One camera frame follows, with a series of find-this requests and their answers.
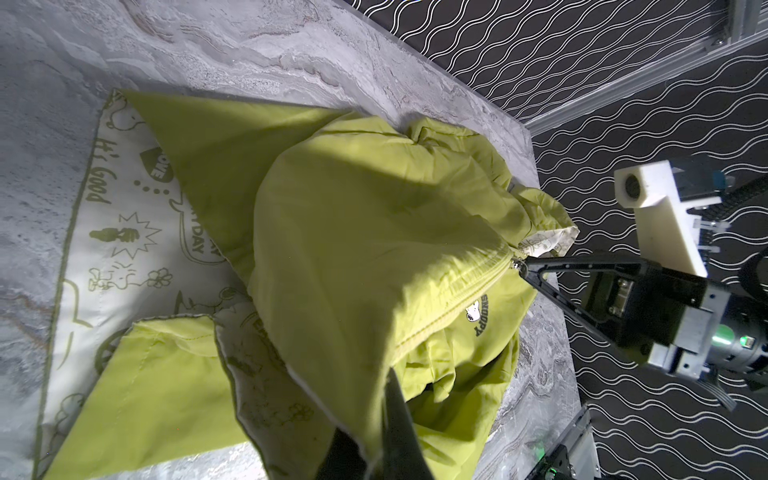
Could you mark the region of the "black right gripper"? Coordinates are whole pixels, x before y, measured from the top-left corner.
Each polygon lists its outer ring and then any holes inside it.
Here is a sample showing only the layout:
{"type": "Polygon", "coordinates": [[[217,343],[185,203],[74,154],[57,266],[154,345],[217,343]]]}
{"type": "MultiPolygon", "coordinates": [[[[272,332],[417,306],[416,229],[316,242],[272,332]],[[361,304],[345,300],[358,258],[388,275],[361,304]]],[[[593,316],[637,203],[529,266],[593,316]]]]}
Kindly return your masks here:
{"type": "Polygon", "coordinates": [[[638,364],[690,380],[727,371],[748,384],[767,381],[767,305],[720,282],[621,254],[529,256],[518,274],[638,364]],[[589,274],[580,305],[545,279],[574,272],[589,274]]]}

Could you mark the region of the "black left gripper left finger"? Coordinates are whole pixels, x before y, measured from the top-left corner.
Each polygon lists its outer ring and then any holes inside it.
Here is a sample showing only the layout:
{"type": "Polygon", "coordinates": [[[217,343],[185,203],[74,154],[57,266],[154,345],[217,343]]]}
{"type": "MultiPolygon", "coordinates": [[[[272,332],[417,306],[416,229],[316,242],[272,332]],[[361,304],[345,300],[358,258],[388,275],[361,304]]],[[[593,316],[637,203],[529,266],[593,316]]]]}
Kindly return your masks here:
{"type": "Polygon", "coordinates": [[[357,443],[336,429],[329,450],[315,475],[316,480],[363,480],[367,464],[357,443]]]}

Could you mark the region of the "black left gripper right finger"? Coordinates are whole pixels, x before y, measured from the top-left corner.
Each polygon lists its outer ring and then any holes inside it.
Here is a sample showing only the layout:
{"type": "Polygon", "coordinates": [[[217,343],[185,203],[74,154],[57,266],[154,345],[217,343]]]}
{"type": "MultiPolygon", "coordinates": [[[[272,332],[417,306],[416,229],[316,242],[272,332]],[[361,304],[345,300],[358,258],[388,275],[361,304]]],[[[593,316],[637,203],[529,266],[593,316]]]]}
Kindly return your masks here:
{"type": "Polygon", "coordinates": [[[384,387],[382,446],[381,479],[433,479],[393,369],[384,387]]]}

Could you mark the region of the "lime green printed jacket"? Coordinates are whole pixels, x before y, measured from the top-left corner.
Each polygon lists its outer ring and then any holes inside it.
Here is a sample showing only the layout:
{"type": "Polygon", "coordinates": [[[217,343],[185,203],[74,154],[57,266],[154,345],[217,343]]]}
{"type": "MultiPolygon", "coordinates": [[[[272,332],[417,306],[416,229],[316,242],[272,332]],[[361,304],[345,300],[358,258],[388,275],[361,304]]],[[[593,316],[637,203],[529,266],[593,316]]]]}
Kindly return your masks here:
{"type": "Polygon", "coordinates": [[[535,290],[578,236],[482,135],[353,110],[114,91],[67,239],[37,477],[250,443],[315,479],[336,429],[381,479],[396,372],[433,479],[471,478],[535,290]]]}

